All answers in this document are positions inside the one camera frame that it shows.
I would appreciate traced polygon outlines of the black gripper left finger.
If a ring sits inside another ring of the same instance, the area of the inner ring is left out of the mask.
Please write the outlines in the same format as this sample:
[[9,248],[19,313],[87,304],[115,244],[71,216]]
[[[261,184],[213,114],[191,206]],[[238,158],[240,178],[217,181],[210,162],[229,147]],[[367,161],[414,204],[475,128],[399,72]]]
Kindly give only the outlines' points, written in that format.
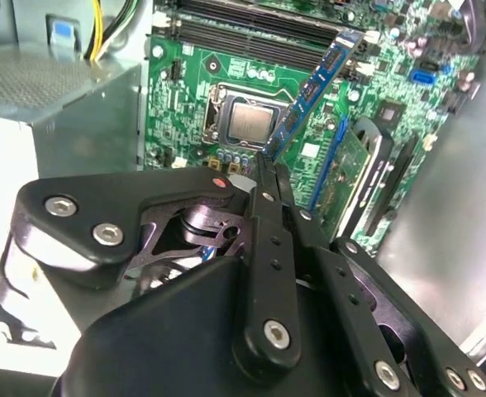
[[132,300],[156,266],[215,247],[243,263],[237,360],[247,371],[285,372],[302,350],[289,193],[262,155],[249,190],[210,168],[39,179],[17,194],[11,245],[51,272],[84,325]]

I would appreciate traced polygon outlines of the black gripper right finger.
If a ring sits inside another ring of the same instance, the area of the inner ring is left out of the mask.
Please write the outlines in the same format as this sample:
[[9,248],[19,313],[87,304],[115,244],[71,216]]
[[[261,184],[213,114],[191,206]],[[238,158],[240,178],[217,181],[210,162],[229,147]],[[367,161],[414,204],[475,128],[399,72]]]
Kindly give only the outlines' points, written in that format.
[[325,329],[352,396],[486,396],[486,375],[357,243],[329,241],[295,204],[277,165],[296,276],[315,290]]

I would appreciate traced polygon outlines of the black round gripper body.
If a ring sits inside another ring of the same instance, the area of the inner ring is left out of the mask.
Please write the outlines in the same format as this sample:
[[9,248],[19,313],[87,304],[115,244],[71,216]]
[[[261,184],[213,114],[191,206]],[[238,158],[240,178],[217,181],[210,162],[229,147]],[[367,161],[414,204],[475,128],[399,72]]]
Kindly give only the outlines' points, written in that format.
[[302,357],[277,379],[251,379],[232,349],[240,261],[215,260],[112,310],[77,342],[59,396],[375,396],[325,313],[325,296],[296,288]]

